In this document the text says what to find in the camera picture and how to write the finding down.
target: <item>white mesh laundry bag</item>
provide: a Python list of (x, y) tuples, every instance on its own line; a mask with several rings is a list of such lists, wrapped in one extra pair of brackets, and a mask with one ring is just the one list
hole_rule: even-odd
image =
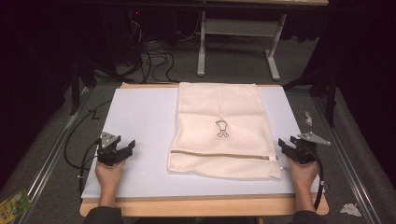
[(168, 169), (219, 178), (280, 178), (257, 86), (180, 83)]

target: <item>hand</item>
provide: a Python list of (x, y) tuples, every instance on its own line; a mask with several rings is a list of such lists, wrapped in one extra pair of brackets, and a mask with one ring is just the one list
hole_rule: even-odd
[(114, 207), (117, 187), (125, 162), (126, 160), (121, 161), (114, 166), (107, 166), (99, 161), (96, 163), (95, 173), (101, 186), (99, 206)]
[(311, 185), (318, 174), (315, 162), (299, 164), (288, 158), (290, 164), (290, 175), (296, 192), (296, 210), (316, 212), (311, 198)]
[(311, 189), (312, 182), (318, 174), (318, 167), (316, 162), (309, 162), (307, 164), (299, 164), (288, 158), (290, 164), (290, 174), (295, 188)]

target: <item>desk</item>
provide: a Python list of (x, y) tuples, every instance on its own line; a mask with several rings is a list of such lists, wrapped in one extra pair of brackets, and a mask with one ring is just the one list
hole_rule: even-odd
[[(146, 133), (145, 129), (151, 127), (153, 123), (156, 123), (157, 134), (164, 135), (169, 142), (174, 135), (174, 130), (176, 127), (168, 127), (168, 124), (162, 125), (158, 124), (162, 119), (160, 116), (155, 116), (156, 118), (151, 118), (152, 114), (161, 112), (162, 116), (166, 116), (170, 118), (170, 123), (176, 120), (176, 102), (177, 102), (177, 91), (171, 90), (169, 91), (171, 94), (166, 95), (166, 97), (171, 97), (169, 101), (169, 108), (163, 109), (162, 111), (154, 110), (149, 107), (149, 104), (159, 104), (160, 101), (163, 101), (159, 95), (155, 97), (156, 100), (153, 99), (154, 102), (148, 101), (150, 91), (154, 91), (152, 88), (173, 88), (177, 87), (177, 85), (169, 86), (169, 85), (128, 85), (122, 86), (122, 89), (128, 88), (137, 88), (144, 87), (144, 92), (139, 92), (139, 94), (134, 97), (129, 95), (128, 97), (124, 97), (127, 102), (134, 103), (135, 108), (140, 108), (139, 106), (143, 106), (141, 103), (145, 103), (146, 108), (141, 108), (138, 113), (141, 116), (139, 122), (143, 122), (145, 127), (141, 129), (138, 126), (134, 126), (131, 128), (131, 124), (128, 123), (127, 120), (122, 120), (124, 116), (128, 116), (132, 110), (125, 109), (123, 112), (119, 110), (114, 110), (113, 104), (124, 104), (125, 101), (120, 101), (117, 97), (114, 98), (112, 106), (110, 107), (109, 114), (107, 116), (107, 120), (118, 120), (114, 123), (109, 124), (106, 121), (104, 131), (109, 133), (114, 133), (120, 127), (116, 126), (127, 126), (130, 127), (124, 133), (120, 133), (122, 144), (127, 144), (131, 141), (131, 136), (136, 138), (136, 148), (134, 150), (134, 155), (131, 159), (128, 159), (127, 165), (129, 163), (130, 167), (126, 167), (127, 171), (131, 172), (135, 171), (134, 176), (130, 177), (129, 175), (124, 176), (120, 182), (120, 189), (118, 199), (116, 201), (117, 206), (121, 207), (122, 214), (126, 217), (218, 217), (218, 216), (273, 216), (273, 215), (291, 215), (294, 213), (295, 209), (295, 201), (293, 197), (293, 189), (292, 184), (290, 183), (289, 172), (284, 172), (281, 180), (268, 180), (268, 181), (230, 181), (230, 180), (218, 180), (211, 178), (204, 178), (195, 175), (172, 175), (167, 173), (166, 170), (166, 158), (167, 158), (167, 149), (169, 146), (161, 146), (161, 148), (154, 149), (154, 153), (150, 149), (152, 147), (160, 146), (162, 144), (162, 140), (160, 138), (152, 139), (150, 143), (146, 143), (144, 140), (147, 139), (148, 133)], [(281, 108), (283, 110), (288, 110), (287, 113), (290, 113), (290, 106), (286, 99), (286, 95), (284, 95), (283, 89), (279, 86), (266, 86), (268, 91), (275, 91), (279, 95), (279, 98), (273, 98), (267, 101), (267, 104), (279, 102), (285, 106)], [(140, 96), (142, 99), (135, 99), (136, 96)], [(289, 123), (287, 119), (276, 119), (283, 124), (278, 123), (276, 127), (273, 129), (273, 134), (279, 136), (280, 126), (289, 127), (286, 132), (282, 132), (283, 139), (289, 138), (291, 135), (295, 135), (299, 132), (299, 129), (295, 124)], [(150, 154), (151, 164), (143, 161), (145, 154)], [(284, 155), (280, 155), (278, 153), (279, 160), (283, 166), (285, 166), (286, 158)], [(160, 167), (158, 170), (150, 171), (150, 169), (154, 166)], [(88, 212), (97, 205), (98, 197), (99, 197), (99, 188), (96, 177), (93, 172), (94, 169), (90, 171), (90, 175), (87, 179), (87, 185), (83, 194), (83, 203), (80, 207), (80, 213), (83, 216), (86, 216)], [(135, 178), (134, 184), (126, 185), (122, 183), (123, 180), (127, 178)], [(176, 189), (177, 186), (186, 185), (188, 188)], [(231, 186), (235, 188), (224, 188), (224, 186)], [(210, 193), (206, 192), (197, 192), (199, 190), (195, 189), (204, 189), (205, 186), (219, 186), (218, 189), (210, 189)], [(270, 188), (280, 189), (280, 192), (283, 193), (271, 193), (265, 194)], [(318, 181), (315, 181), (313, 188), (311, 190), (315, 191), (318, 189)], [(326, 199), (324, 196), (322, 197), (322, 202), (319, 206), (318, 213), (321, 215), (327, 214), (329, 211), (329, 207), (327, 205)]]
[[(89, 0), (89, 1), (75, 1), (75, 0), (60, 0), (58, 1), (58, 5), (60, 7), (136, 7), (139, 9), (159, 9), (159, 10), (186, 10), (186, 11), (200, 11), (200, 12), (223, 12), (223, 11), (234, 11), (234, 12), (244, 12), (249, 13), (250, 11), (256, 12), (279, 12), (283, 15), (292, 11), (316, 11), (328, 13), (331, 11), (326, 6), (328, 5), (328, 0), (213, 0), (210, 2), (215, 2), (215, 4), (205, 4), (203, 1), (198, 0), (190, 0), (190, 1), (182, 1), (182, 2), (172, 2), (167, 3), (166, 1), (98, 1), (98, 0)], [(277, 26), (277, 35), (280, 36), (281, 31), (280, 28), (283, 29), (281, 25)], [(280, 79), (277, 76), (277, 68), (275, 65), (275, 61), (273, 55), (275, 53), (277, 40), (279, 36), (275, 36), (275, 41), (273, 42), (271, 50), (267, 53), (267, 60), (270, 64), (271, 73), (274, 74), (274, 80)], [(198, 60), (198, 76), (203, 76), (205, 73), (205, 31), (201, 31), (201, 47), (199, 50), (199, 60)], [(103, 69), (103, 67), (99, 64), (91, 64), (93, 69)], [(77, 78), (73, 78), (74, 85), (73, 88), (77, 89), (77, 84), (75, 83)], [(75, 106), (78, 106), (78, 97), (74, 98)]]
[[(304, 6), (327, 6), (328, 0), (204, 0), (206, 2), (235, 2), (235, 3), (256, 3), (256, 4), (280, 4), (280, 5), (304, 5)], [(265, 57), (270, 68), (274, 81), (280, 80), (277, 72), (274, 54), (276, 46), (282, 34), (287, 14), (281, 14), (278, 21), (236, 21), (207, 19), (205, 11), (201, 12), (201, 46), (198, 56), (198, 77), (205, 75), (205, 35), (248, 35), (272, 37), (273, 42), (269, 49), (265, 50)]]

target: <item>cartoon figure drawing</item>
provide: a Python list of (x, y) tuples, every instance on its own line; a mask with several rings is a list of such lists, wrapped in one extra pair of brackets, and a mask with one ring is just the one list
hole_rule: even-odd
[(218, 137), (228, 137), (228, 134), (226, 133), (226, 129), (227, 129), (227, 122), (225, 120), (218, 120), (216, 121), (216, 123), (218, 124), (219, 128), (220, 128), (220, 133), (218, 133)]

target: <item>white tissue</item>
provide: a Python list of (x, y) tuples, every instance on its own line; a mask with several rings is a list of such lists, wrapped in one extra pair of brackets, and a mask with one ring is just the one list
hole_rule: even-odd
[(340, 213), (348, 213), (355, 217), (361, 217), (361, 213), (359, 212), (358, 208), (356, 208), (356, 204), (353, 203), (344, 204), (344, 207), (341, 209)]
[(305, 122), (309, 125), (312, 126), (312, 118), (311, 115), (309, 115), (309, 113), (307, 111), (305, 111), (305, 115), (306, 115), (306, 120)]

